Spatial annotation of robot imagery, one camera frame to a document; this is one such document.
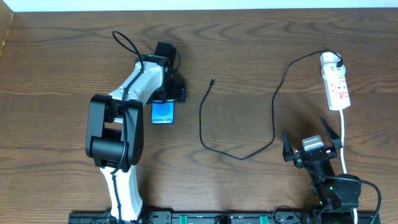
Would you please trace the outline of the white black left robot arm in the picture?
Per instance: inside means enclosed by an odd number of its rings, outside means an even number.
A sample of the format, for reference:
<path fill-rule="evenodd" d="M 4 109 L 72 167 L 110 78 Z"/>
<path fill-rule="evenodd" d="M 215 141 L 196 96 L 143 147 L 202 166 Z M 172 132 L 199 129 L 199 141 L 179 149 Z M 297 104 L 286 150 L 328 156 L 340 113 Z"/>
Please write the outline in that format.
<path fill-rule="evenodd" d="M 144 148 L 143 109 L 149 104 L 185 102 L 185 85 L 173 78 L 178 57 L 172 44 L 159 42 L 153 54 L 138 56 L 119 88 L 90 100 L 85 152 L 107 182 L 111 223 L 142 221 L 136 166 Z"/>

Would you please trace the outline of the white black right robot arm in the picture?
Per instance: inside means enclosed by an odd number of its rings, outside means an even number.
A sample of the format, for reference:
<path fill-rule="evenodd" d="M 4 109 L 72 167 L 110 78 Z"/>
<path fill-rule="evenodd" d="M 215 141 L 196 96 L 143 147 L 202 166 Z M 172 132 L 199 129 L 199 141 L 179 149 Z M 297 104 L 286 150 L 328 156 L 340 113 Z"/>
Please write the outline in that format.
<path fill-rule="evenodd" d="M 312 180 L 312 190 L 320 202 L 301 218 L 302 223 L 349 223 L 354 221 L 352 212 L 359 207 L 361 180 L 350 174 L 336 175 L 331 159 L 338 157 L 342 148 L 341 137 L 321 119 L 331 142 L 326 147 L 320 136 L 302 140 L 302 148 L 294 151 L 285 131 L 282 156 L 284 161 L 292 161 L 295 167 L 308 171 Z"/>

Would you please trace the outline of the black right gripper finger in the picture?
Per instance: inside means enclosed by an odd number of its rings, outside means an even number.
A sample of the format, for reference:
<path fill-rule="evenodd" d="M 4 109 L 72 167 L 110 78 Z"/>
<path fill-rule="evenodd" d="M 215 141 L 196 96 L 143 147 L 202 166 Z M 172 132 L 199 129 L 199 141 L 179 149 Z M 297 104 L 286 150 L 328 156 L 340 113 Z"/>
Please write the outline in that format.
<path fill-rule="evenodd" d="M 321 117 L 320 120 L 333 147 L 335 149 L 341 149 L 343 147 L 341 137 L 328 125 L 323 117 Z"/>
<path fill-rule="evenodd" d="M 295 153 L 292 149 L 292 146 L 290 144 L 290 140 L 288 138 L 288 135 L 285 131 L 282 132 L 282 137 L 283 137 L 283 152 L 282 152 L 282 156 L 284 158 L 285 162 L 289 162 L 294 160 L 295 158 Z"/>

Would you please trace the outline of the blue Galaxy smartphone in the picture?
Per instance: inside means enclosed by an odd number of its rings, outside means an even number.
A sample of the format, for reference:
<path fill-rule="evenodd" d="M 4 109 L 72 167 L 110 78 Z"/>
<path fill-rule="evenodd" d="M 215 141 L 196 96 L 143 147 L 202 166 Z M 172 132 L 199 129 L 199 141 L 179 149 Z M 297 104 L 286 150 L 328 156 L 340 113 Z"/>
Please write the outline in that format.
<path fill-rule="evenodd" d="M 152 104 L 152 124 L 172 124 L 174 122 L 174 103 Z"/>

